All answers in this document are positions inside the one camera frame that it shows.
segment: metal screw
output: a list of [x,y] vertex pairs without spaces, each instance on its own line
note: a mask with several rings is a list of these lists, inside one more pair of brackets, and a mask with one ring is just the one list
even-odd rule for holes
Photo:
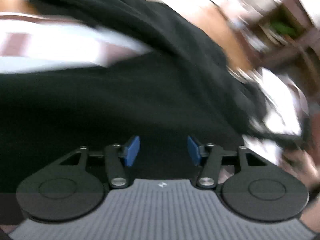
[[117,187],[124,186],[127,183],[127,180],[124,178],[114,178],[111,180],[111,184]]
[[212,178],[201,178],[199,179],[199,183],[202,186],[212,186],[214,184],[214,180]]

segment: gray ribbed panel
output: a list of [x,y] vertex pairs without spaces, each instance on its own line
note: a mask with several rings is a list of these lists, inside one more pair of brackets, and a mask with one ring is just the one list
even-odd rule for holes
[[278,224],[246,221],[212,191],[189,180],[143,180],[109,193],[95,212],[79,220],[45,225],[24,221],[14,240],[311,240],[315,234],[294,219]]

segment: circular cover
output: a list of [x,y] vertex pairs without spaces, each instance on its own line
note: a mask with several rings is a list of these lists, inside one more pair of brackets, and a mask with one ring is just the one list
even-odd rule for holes
[[17,189],[23,211],[37,220],[65,221],[92,211],[104,197],[101,182],[93,175],[70,166],[47,167]]
[[290,174],[269,167],[251,167],[222,186],[225,203],[253,220],[276,222],[298,215],[308,202],[306,187]]

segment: white logo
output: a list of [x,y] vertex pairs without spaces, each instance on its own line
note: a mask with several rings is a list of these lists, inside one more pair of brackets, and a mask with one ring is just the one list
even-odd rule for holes
[[167,184],[166,183],[164,183],[164,182],[161,182],[161,183],[159,183],[158,184],[161,188],[164,188],[164,187],[166,187],[167,186]]

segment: wooden surface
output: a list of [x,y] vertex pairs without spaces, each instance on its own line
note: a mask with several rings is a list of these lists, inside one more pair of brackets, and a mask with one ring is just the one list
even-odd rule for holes
[[[229,65],[242,69],[250,68],[241,46],[228,27],[218,8],[209,0],[161,0],[205,31],[215,42],[224,48]],[[26,0],[0,0],[0,11],[37,14]]]

